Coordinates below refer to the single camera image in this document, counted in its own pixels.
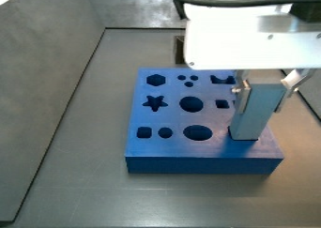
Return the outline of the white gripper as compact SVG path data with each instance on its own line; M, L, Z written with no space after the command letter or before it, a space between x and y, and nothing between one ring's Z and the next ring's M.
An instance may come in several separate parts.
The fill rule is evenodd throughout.
M185 5L185 61L194 69L239 69L231 90L239 113L247 110L252 92L248 69L295 68L281 80L287 92L275 110L280 113L287 99L321 68L321 23L304 22L291 10L289 5Z

